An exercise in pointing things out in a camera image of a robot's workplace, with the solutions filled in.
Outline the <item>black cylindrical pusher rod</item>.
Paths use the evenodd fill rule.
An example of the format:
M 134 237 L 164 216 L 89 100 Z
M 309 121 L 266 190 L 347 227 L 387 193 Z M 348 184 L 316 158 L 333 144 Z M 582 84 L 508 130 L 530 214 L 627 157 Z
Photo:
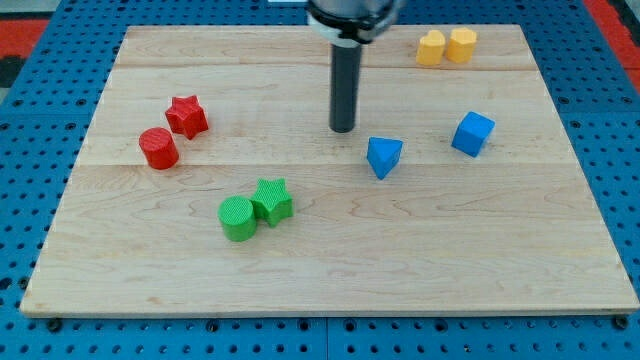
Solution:
M 362 47 L 331 49 L 329 127 L 348 133 L 355 127 Z

